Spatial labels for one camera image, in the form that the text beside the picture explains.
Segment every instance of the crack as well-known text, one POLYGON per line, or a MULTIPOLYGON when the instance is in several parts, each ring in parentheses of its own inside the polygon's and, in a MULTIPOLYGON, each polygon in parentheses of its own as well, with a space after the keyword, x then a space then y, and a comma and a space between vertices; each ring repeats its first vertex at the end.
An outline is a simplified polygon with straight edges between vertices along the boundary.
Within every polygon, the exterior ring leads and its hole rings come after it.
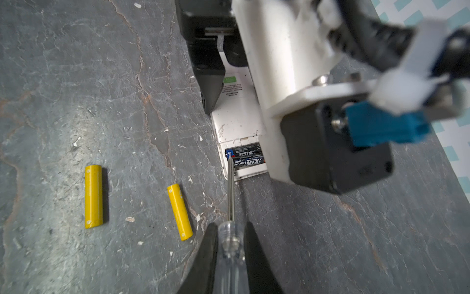
MULTIPOLYGON (((135 44, 139 51, 139 70, 136 73, 136 80, 137 80, 138 95, 144 106, 143 111, 144 111, 144 117, 145 117, 144 118, 145 131, 149 139, 150 145, 156 148, 163 155, 166 167, 172 167, 172 163, 171 163, 170 156, 169 156, 170 140, 169 140, 168 134, 160 134, 160 138, 157 138, 156 136, 155 139, 152 139, 153 136, 151 135, 151 132, 149 129, 149 111, 153 112, 158 117, 158 120, 160 121, 161 127, 163 127, 163 129, 167 129, 167 127, 166 127, 165 121, 160 115, 160 112, 157 110, 157 107, 152 103, 151 96, 149 92, 146 90, 141 79, 142 71, 145 68, 143 51, 141 47, 141 38, 138 35, 138 33, 132 28, 131 23, 127 20, 126 16, 118 9, 117 5, 112 0, 108 0, 108 2, 111 3, 111 5, 114 7, 115 12, 124 20, 124 24, 129 28, 129 31, 135 36, 135 39, 136 39, 135 44)), ((173 24, 173 19, 172 19, 172 23, 170 26, 170 39, 173 35, 172 24, 173 24)), ((168 79, 168 85, 170 87, 170 97, 171 97, 172 89, 171 89, 170 82, 169 82, 170 81, 169 68, 170 68, 170 64, 167 65, 167 69, 168 69, 167 79, 168 79)), ((172 169, 172 174, 176 180, 176 172, 174 169, 172 169)))
POLYGON ((108 2, 112 4, 112 6, 114 7, 115 12, 124 20, 124 24, 129 28, 131 33, 135 36, 135 39, 136 39, 135 44, 136 44, 137 49, 139 51, 139 66, 140 66, 139 71, 136 74, 137 84, 138 84, 137 86, 139 88, 139 91, 144 93, 145 92, 145 87, 142 85, 141 78, 140 78, 140 74, 142 72, 142 69, 145 66, 144 57, 143 57, 142 48, 141 48, 141 38, 139 37, 138 33, 136 33, 134 31, 134 29, 131 26, 131 23, 127 20, 126 16, 120 12, 117 5, 111 0, 108 0, 108 2))
POLYGON ((5 254, 3 255, 3 268, 2 268, 1 271, 2 271, 2 274, 3 274, 3 281, 4 281, 3 287, 2 287, 2 292, 5 292, 5 287, 8 284, 7 276, 5 275, 7 265, 8 265, 8 262, 6 260, 6 256, 9 254, 9 247, 8 247, 5 240, 8 239, 9 233, 10 233, 10 225, 13 223, 13 220, 15 219, 16 215, 18 214, 19 203, 20 203, 20 200, 21 200, 21 191, 22 190, 21 190, 21 170, 17 165, 15 165, 12 162, 9 162, 6 159, 2 148, 0 148, 0 160, 1 160, 1 162, 5 163, 8 166, 11 166, 12 168, 14 168, 16 170, 16 195, 15 195, 15 198, 13 199, 13 208, 11 210, 10 215, 6 219, 5 223, 3 224, 3 248, 5 249, 5 254))
POLYGON ((193 83, 192 83, 192 80, 191 80, 191 65, 189 65, 189 60, 188 58, 186 57, 186 54, 183 55, 184 56, 184 60, 186 61, 186 68, 188 69, 188 72, 185 73, 185 75, 188 77, 188 80, 189 80, 189 90, 191 93, 194 93, 194 89, 193 89, 193 83))
POLYGON ((356 210, 354 209, 354 207, 352 207, 351 205, 347 204, 347 203, 344 203, 342 202, 339 197, 337 195, 333 195, 333 201, 336 203, 336 205, 338 205, 342 210, 344 211, 347 211, 349 212, 350 214, 352 214, 352 216, 354 217, 354 219, 357 221, 357 223, 359 224, 359 226, 361 227, 362 229, 362 232, 364 234, 364 236, 366 237, 367 241, 369 242, 370 244, 370 248, 372 250, 372 255, 374 257, 374 260, 375 262, 377 263, 377 265, 379 266, 379 268, 385 272, 387 272, 387 267, 385 266, 385 264, 382 262, 382 259, 380 258, 379 254, 378 254, 378 250, 377 250, 377 247, 375 246, 375 244, 372 242, 371 238, 369 237, 369 235, 367 234, 366 232, 366 229, 364 227, 364 224, 362 223, 362 220, 359 218, 359 216, 357 215, 356 213, 356 210))

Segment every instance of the screwdriver shaft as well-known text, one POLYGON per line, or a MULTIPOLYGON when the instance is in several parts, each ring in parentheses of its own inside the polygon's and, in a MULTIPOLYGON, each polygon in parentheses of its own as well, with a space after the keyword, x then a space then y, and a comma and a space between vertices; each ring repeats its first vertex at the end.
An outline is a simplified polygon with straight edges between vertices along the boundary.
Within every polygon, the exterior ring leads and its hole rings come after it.
POLYGON ((228 213, 227 218, 229 221, 235 221, 235 196, 234 196, 234 161, 231 156, 228 157, 228 169, 227 169, 227 206, 228 213))

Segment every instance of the blue connector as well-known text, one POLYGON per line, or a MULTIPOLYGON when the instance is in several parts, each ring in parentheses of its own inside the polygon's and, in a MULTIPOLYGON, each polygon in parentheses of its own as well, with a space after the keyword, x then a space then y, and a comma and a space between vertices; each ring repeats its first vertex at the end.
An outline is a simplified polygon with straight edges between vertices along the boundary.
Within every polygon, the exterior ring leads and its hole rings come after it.
POLYGON ((393 116, 359 102, 345 109, 349 135, 357 147, 375 146, 384 142, 417 143, 430 132, 429 122, 422 111, 393 116))

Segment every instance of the battery label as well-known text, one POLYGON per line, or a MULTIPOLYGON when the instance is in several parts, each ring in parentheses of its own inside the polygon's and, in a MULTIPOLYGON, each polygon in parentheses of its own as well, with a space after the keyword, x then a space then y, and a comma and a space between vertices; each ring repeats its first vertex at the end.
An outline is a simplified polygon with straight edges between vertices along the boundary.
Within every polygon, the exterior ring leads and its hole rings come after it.
POLYGON ((239 157, 262 154, 261 145, 259 143, 237 146, 230 149, 225 149, 225 157, 239 157))
POLYGON ((237 156, 233 158, 234 167, 247 167, 255 166, 265 162, 263 154, 249 155, 249 156, 237 156))

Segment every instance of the yellow battery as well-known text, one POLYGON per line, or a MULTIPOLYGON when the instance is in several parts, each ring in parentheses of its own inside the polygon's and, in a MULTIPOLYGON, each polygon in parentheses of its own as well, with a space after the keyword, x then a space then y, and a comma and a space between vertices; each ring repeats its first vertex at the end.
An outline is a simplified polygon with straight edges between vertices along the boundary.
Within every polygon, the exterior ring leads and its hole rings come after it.
POLYGON ((85 229, 103 224, 103 183, 99 165, 85 168, 85 229))
POLYGON ((173 207, 173 213, 175 215, 176 225, 180 232, 181 241, 191 238, 193 230, 189 223, 188 213, 184 206, 183 195, 181 194, 180 185, 174 184, 167 188, 168 196, 170 196, 170 202, 173 207))

